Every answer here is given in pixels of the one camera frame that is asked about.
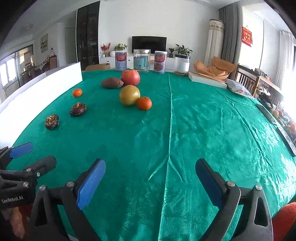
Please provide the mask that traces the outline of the left hand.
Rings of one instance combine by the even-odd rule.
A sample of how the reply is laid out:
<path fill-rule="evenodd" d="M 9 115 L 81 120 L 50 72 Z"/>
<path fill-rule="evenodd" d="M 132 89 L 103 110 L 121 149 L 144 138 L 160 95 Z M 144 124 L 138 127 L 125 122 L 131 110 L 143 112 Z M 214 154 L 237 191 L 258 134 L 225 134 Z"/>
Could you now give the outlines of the left hand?
<path fill-rule="evenodd" d="M 4 216 L 5 221 L 10 222 L 13 234 L 22 240 L 25 235 L 25 229 L 23 226 L 23 217 L 19 207 L 8 208 L 1 211 L 1 213 Z"/>

